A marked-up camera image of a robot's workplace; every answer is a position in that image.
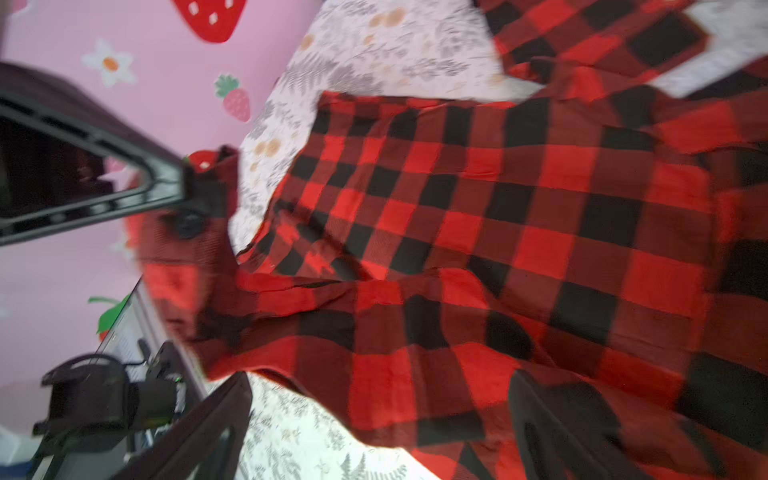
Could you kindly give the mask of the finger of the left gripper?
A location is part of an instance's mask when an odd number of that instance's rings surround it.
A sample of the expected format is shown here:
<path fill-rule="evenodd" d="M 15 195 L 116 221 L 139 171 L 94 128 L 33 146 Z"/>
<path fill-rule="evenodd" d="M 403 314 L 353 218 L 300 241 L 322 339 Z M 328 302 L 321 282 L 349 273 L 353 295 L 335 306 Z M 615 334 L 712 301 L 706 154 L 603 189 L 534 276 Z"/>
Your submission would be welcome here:
<path fill-rule="evenodd" d="M 187 199 L 193 172 L 64 79 L 1 65 L 1 243 Z"/>

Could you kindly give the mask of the red black plaid shirt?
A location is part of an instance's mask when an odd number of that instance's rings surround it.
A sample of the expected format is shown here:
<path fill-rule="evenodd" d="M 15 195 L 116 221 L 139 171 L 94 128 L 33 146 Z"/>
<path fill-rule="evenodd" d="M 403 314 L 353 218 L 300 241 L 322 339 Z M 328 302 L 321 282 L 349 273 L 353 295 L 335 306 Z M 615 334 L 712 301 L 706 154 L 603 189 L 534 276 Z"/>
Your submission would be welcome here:
<path fill-rule="evenodd" d="M 478 1 L 519 103 L 326 91 L 252 242 L 131 217 L 205 372 L 265 374 L 444 479 L 525 475 L 512 376 L 586 383 L 653 479 L 767 475 L 767 60 L 679 98 L 681 1 Z"/>

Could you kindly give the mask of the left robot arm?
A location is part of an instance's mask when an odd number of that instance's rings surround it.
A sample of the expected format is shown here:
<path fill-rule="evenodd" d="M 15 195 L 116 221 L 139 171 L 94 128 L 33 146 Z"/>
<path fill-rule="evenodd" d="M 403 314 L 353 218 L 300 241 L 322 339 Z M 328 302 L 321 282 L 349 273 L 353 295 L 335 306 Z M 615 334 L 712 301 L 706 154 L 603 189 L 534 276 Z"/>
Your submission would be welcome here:
<path fill-rule="evenodd" d="M 192 172 L 65 80 L 1 66 L 1 242 L 15 245 L 172 206 Z M 47 417 L 32 463 L 57 473 L 71 453 L 108 451 L 135 430 L 140 390 L 105 354 L 71 359 L 42 378 Z"/>

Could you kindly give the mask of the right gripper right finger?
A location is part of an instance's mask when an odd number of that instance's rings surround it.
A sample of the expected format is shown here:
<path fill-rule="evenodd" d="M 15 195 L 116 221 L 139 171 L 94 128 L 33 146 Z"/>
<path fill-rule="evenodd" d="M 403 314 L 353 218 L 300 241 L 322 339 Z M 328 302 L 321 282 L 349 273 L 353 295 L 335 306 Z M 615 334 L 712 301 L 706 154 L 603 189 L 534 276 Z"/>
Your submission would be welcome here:
<path fill-rule="evenodd" d="M 618 417 L 591 385 L 545 386 L 518 371 L 508 397 L 528 479 L 650 477 L 626 455 Z"/>

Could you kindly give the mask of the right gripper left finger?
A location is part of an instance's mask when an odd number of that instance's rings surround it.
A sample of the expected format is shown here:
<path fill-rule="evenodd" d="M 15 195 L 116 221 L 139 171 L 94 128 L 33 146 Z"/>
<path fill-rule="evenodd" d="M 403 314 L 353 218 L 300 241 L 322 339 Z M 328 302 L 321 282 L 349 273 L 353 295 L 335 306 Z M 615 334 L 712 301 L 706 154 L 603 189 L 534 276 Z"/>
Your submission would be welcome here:
<path fill-rule="evenodd" d="M 237 372 L 208 395 L 168 433 L 115 473 L 115 479 L 188 479 L 197 467 L 210 479 L 233 479 L 249 426 L 252 390 L 248 376 Z"/>

